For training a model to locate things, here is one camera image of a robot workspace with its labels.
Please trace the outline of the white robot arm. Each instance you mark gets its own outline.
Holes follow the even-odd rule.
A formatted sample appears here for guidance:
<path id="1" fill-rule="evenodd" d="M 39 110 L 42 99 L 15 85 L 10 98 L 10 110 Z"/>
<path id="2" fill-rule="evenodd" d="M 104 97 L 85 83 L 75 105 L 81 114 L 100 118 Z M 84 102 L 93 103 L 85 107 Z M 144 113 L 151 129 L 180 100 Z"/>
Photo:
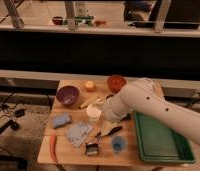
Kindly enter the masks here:
<path id="1" fill-rule="evenodd" d="M 158 96 L 155 82 L 136 79 L 124 85 L 104 105 L 102 130 L 118 123 L 130 110 L 151 116 L 200 146 L 200 113 L 166 101 Z"/>

